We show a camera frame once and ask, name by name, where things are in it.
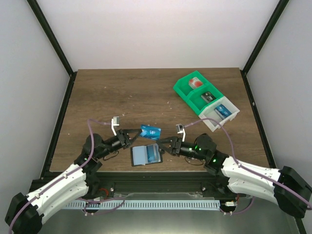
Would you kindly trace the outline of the black card holder wallet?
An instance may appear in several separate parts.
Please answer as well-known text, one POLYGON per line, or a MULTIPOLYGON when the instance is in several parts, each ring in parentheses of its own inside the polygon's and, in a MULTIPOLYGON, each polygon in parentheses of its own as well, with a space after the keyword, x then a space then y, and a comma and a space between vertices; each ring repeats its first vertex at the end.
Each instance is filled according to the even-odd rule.
MULTIPOLYGON (((145 166, 150 165, 147 163, 147 154, 146 154, 146 146, 135 146, 130 148, 130 154, 131 154, 131 165, 133 167, 135 166, 145 166)), ((163 162, 162 154, 160 154, 161 161, 158 163, 163 162)))

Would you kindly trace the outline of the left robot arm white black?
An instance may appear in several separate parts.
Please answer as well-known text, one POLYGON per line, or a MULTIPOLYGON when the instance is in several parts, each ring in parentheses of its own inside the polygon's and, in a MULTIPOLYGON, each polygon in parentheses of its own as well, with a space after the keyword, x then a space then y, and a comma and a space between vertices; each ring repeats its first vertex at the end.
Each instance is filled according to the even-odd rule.
POLYGON ((81 154, 63 173, 27 195, 18 193, 12 198, 5 217, 9 233, 37 234, 67 203, 85 195, 96 196, 100 187, 96 176, 102 166, 100 159, 129 148, 141 132, 141 129, 120 129, 107 140, 99 134, 90 134, 81 154))

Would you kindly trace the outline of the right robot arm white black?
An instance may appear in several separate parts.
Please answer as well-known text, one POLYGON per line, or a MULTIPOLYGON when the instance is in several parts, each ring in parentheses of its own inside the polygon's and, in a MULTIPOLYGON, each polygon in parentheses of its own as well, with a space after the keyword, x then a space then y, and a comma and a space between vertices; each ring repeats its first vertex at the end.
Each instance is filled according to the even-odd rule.
POLYGON ((202 160, 208 173, 223 179, 216 185, 221 196, 230 193, 255 196, 278 205, 295 218, 303 218, 312 208, 311 186, 291 167, 265 168, 239 161, 220 152, 207 134, 201 134, 193 143, 176 136, 156 143, 163 153, 202 160))

